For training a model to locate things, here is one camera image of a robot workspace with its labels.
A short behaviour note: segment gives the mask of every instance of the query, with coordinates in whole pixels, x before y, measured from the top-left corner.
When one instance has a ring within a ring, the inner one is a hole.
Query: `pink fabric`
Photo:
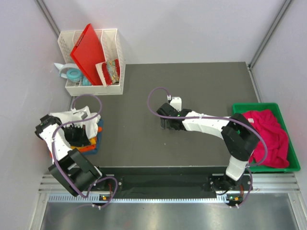
[[[287,160],[289,139],[287,133],[281,128],[276,117],[271,110],[249,111],[243,114],[248,120],[252,118],[254,123],[250,122],[259,132],[268,147],[268,156],[262,165],[273,168],[286,168],[289,166]],[[259,141],[249,162],[255,160],[259,162],[264,156],[264,147]]]

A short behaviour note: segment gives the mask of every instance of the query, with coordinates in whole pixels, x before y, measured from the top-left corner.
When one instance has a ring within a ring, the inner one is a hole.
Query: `white plastic basket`
[[[102,44],[106,61],[117,59],[120,66],[120,77],[118,85],[99,86],[82,86],[82,81],[72,82],[67,80],[65,88],[71,96],[79,96],[83,93],[91,93],[94,95],[119,95],[123,94],[125,67],[124,56],[121,49],[119,34],[117,29],[113,30],[95,30]],[[59,48],[66,63],[74,63],[70,54],[78,41],[82,31],[62,31],[58,38]]]

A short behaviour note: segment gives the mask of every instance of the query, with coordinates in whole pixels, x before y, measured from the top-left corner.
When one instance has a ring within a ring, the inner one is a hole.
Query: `white cloth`
[[[83,120],[86,118],[90,118],[95,116],[97,113],[91,113],[88,106],[84,107],[83,109],[71,109],[71,111],[66,111],[62,113],[50,113],[49,115],[58,117],[62,124],[70,121],[78,121]],[[74,123],[75,126],[82,127],[85,125],[85,132],[88,139],[94,138],[97,136],[98,133],[98,122],[100,120],[101,116],[98,115],[92,120],[85,121],[85,122],[78,122]]]

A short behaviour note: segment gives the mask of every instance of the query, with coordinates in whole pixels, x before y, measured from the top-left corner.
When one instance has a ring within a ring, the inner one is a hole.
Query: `red folder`
[[[106,60],[101,43],[91,24],[88,24],[80,35],[72,49],[71,58],[92,85],[102,85],[95,65]]]

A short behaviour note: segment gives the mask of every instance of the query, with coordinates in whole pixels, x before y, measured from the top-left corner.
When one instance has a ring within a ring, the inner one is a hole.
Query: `green plastic bin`
[[[274,116],[277,118],[279,124],[282,126],[283,130],[286,131],[286,133],[288,134],[286,125],[284,124],[283,121],[283,116],[279,110],[278,104],[276,103],[235,103],[232,106],[232,110],[233,110],[233,114],[235,113],[245,113],[248,111],[252,111],[252,110],[256,110],[256,111],[263,111],[266,109],[270,109]],[[276,169],[276,168],[271,168],[271,167],[267,167],[267,166],[255,166],[255,167],[251,167],[250,170],[252,172],[294,172],[294,171],[299,171],[301,169],[301,167],[299,166],[294,148],[292,146],[291,143],[291,139],[289,137],[289,149],[288,149],[288,156],[287,159],[290,163],[288,168],[284,168],[284,169]]]

